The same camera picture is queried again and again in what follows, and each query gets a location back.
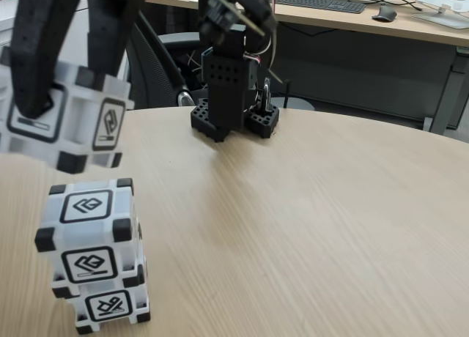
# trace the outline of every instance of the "wood grain surface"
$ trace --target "wood grain surface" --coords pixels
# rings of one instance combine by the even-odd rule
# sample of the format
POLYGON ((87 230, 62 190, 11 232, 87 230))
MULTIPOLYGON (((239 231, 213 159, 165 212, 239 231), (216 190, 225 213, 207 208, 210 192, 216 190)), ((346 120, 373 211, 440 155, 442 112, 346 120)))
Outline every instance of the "wood grain surface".
MULTIPOLYGON (((155 4, 163 4, 175 7, 198 9, 196 2, 189 0, 147 0, 155 4)), ((359 15, 346 12, 307 9, 276 5, 277 20, 286 23, 299 23, 309 26, 328 27, 357 31, 372 34, 389 35, 428 42, 440 42, 449 45, 469 46, 469 29, 453 29, 440 26, 435 23, 414 18, 413 15, 421 14, 408 6, 393 7, 397 12, 397 18, 391 23, 382 23, 372 19, 377 15, 380 5, 367 5, 359 15)), ((424 7, 424 12, 435 12, 424 7)))
POLYGON ((469 145, 281 111, 215 144, 190 108, 130 112, 117 169, 0 156, 0 336, 75 336, 34 246, 48 188, 132 177, 152 320, 113 337, 467 337, 469 145))

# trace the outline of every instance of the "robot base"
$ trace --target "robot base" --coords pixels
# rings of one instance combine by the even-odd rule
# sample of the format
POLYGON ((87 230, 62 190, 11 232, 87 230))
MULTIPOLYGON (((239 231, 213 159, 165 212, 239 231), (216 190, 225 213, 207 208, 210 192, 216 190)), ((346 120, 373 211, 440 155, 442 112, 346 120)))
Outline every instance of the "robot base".
MULTIPOLYGON (((245 115, 244 125, 252 133, 257 134, 261 138, 270 138, 275 129, 280 111, 275 106, 271 106, 271 111, 260 111, 254 108, 245 115)), ((213 139, 215 142, 224 141, 229 134, 229 130, 219 128, 210 123, 208 120, 208 102, 202 99, 200 104, 191 112, 191 125, 199 132, 213 139)))

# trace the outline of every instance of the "cube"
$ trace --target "cube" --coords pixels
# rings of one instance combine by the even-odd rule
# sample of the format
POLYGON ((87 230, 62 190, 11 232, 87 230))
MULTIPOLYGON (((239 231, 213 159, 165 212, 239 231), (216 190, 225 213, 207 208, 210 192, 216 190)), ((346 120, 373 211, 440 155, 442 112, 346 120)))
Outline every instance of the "cube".
POLYGON ((58 62, 49 91, 52 107, 27 119, 14 104, 5 56, 7 49, 0 52, 0 152, 28 155, 69 174, 86 171, 90 164, 119 165, 122 122, 134 106, 129 83, 58 62))
POLYGON ((75 307, 79 333, 111 319, 149 319, 132 179, 52 186, 34 241, 52 263, 53 293, 75 307))
POLYGON ((80 334, 97 332, 100 323, 127 317, 131 324, 150 320, 147 285, 129 289, 90 291, 67 301, 75 309, 75 326, 80 334))

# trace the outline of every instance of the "keyboard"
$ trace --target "keyboard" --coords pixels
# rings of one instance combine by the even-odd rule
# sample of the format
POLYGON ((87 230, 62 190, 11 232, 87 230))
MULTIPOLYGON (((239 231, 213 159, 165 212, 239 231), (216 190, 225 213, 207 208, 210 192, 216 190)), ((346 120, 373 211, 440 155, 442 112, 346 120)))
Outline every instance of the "keyboard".
POLYGON ((347 0, 276 0, 276 4, 348 13, 362 13, 365 9, 364 4, 347 0))

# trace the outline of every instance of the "black chair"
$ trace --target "black chair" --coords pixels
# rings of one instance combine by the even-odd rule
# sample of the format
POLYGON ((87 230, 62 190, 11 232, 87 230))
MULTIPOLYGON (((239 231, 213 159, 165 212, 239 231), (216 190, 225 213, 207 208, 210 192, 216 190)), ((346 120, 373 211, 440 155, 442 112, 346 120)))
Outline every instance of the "black chair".
POLYGON ((130 98, 135 109, 193 106, 194 101, 207 95, 206 89, 189 91, 169 53, 190 53, 200 47, 199 33, 158 36, 140 13, 127 44, 130 98))

